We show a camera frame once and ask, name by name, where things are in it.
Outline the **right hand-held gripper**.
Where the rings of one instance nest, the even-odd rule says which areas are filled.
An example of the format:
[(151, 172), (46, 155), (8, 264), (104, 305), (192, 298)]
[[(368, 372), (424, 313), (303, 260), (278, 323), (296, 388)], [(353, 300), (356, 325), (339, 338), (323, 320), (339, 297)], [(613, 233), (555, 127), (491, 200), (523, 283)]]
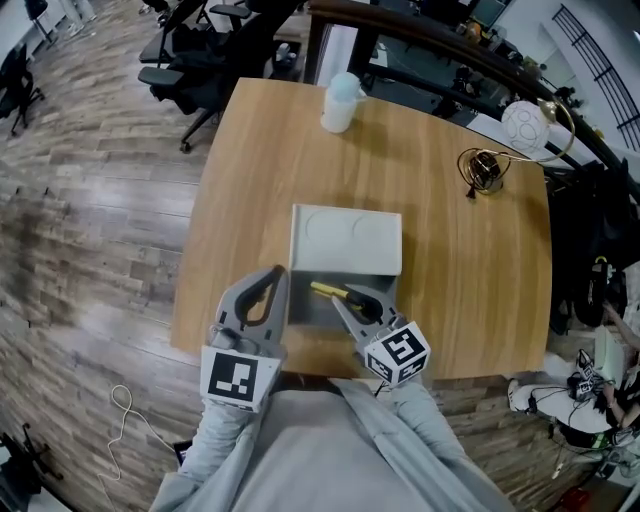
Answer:
[(389, 387), (397, 387), (426, 367), (431, 347), (415, 321), (398, 314), (391, 297), (364, 285), (347, 284), (347, 298), (332, 297), (348, 333), (357, 341), (364, 366)]

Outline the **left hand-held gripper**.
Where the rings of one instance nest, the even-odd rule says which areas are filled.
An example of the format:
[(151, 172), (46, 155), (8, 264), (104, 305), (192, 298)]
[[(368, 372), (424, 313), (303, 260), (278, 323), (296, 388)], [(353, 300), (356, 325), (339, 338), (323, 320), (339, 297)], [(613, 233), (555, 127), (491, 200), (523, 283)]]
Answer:
[(259, 269), (226, 289), (215, 316), (219, 326), (210, 328), (201, 349), (204, 398), (246, 412), (261, 411), (287, 357), (279, 343), (288, 295), (289, 275), (281, 265)]

